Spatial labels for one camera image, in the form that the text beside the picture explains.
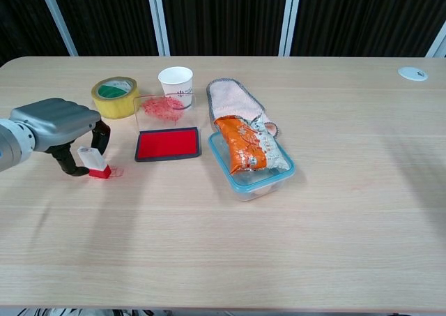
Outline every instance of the paper cup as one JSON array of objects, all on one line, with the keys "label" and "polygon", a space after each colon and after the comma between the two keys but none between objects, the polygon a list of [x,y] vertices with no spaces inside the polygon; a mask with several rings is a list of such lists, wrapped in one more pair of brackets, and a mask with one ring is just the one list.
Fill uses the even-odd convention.
[{"label": "paper cup", "polygon": [[186,67],[169,67],[158,75],[165,95],[176,94],[184,109],[192,103],[192,77],[194,73]]}]

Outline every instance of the plastic bag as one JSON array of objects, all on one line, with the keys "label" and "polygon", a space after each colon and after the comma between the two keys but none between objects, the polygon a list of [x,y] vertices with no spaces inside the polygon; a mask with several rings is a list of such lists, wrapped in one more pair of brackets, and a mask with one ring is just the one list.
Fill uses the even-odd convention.
[{"label": "plastic bag", "polygon": [[229,146],[231,174],[264,168],[289,170],[274,137],[266,130],[262,116],[250,123],[238,116],[223,116],[214,123]]}]

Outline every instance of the red ink pad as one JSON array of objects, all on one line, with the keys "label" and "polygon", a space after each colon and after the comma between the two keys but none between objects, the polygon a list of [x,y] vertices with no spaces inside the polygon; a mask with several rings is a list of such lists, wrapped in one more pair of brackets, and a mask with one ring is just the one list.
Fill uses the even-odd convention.
[{"label": "red ink pad", "polygon": [[198,128],[141,131],[136,161],[195,158],[201,154]]}]

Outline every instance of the gray robotic hand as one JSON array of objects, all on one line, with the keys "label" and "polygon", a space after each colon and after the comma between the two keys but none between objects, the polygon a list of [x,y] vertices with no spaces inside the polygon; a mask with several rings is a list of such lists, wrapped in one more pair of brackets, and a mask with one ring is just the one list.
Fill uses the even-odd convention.
[{"label": "gray robotic hand", "polygon": [[89,173],[78,167],[71,155],[71,144],[93,132],[91,146],[103,154],[110,138],[110,127],[94,110],[49,98],[12,110],[9,119],[0,119],[0,172],[22,163],[32,151],[50,153],[62,170],[73,176]]}]

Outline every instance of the towel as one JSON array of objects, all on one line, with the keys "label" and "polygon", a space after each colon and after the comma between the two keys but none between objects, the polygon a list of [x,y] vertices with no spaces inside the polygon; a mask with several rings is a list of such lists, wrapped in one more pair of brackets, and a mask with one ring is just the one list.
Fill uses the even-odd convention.
[{"label": "towel", "polygon": [[220,117],[235,115],[253,121],[262,116],[268,132],[276,137],[279,128],[268,118],[265,107],[237,80],[220,78],[211,81],[206,89],[212,123]]}]

